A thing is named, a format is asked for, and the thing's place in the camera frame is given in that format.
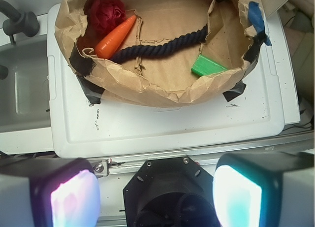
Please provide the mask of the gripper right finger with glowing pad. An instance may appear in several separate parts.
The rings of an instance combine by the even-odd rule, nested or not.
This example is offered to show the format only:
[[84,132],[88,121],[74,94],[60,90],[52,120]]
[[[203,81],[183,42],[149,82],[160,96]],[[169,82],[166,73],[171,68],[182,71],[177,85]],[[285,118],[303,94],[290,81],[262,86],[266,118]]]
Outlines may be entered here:
[[226,153],[215,170],[213,200],[224,227],[313,227],[315,156]]

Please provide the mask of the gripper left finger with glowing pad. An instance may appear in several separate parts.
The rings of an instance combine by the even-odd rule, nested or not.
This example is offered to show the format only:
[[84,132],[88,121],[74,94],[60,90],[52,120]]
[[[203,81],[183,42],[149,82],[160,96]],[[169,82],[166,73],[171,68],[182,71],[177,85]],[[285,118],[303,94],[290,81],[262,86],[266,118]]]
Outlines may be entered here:
[[99,213],[99,183],[88,160],[1,159],[2,227],[94,227]]

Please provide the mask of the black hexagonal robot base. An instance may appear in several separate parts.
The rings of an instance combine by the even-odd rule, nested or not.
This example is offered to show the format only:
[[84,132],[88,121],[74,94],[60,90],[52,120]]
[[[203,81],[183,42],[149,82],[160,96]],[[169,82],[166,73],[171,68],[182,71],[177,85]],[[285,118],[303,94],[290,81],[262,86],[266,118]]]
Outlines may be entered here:
[[219,227],[213,176],[190,157],[147,160],[123,189],[129,227]]

